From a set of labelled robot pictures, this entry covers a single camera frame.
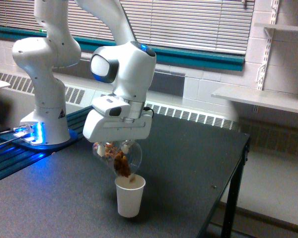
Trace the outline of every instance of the paper cup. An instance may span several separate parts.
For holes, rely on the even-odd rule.
[[[115,179],[118,213],[127,218],[138,215],[146,184],[145,179],[139,175],[135,175],[132,182],[129,182],[129,180],[126,177],[117,177]]]

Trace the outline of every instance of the teal window frame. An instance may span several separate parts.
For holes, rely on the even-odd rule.
[[[20,40],[26,37],[46,37],[46,33],[10,27],[0,27],[0,39]],[[114,46],[115,42],[86,37],[74,37],[83,51],[95,51],[101,46]],[[152,47],[157,54],[158,63],[174,64],[184,67],[208,67],[242,71],[245,57],[229,54],[181,50],[166,47]]]

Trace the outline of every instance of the table surface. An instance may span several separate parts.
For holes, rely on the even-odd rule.
[[[198,237],[248,139],[155,115],[139,141],[146,186],[132,219],[118,215],[115,177],[83,139],[0,181],[0,237]]]

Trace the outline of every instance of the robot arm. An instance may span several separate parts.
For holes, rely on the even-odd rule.
[[[113,93],[93,100],[84,136],[100,143],[147,138],[152,114],[143,108],[154,74],[154,51],[136,41],[119,0],[75,1],[107,24],[117,43],[98,48],[92,56],[95,79],[112,84]]]
[[[59,144],[69,140],[70,134],[65,87],[53,76],[52,68],[78,63],[81,51],[70,35],[68,0],[35,0],[34,15],[47,29],[47,37],[19,40],[12,49],[14,61],[30,75],[35,91],[35,109],[21,124],[41,123],[44,128],[44,136],[28,138],[32,145]]]
[[[119,0],[75,1],[82,9],[96,16],[109,27],[117,45],[136,40]]]

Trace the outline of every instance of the window blind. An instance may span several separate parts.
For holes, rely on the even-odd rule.
[[[255,0],[120,0],[139,42],[245,54]],[[0,0],[0,26],[38,31],[34,0]],[[113,40],[108,27],[69,0],[74,36]]]

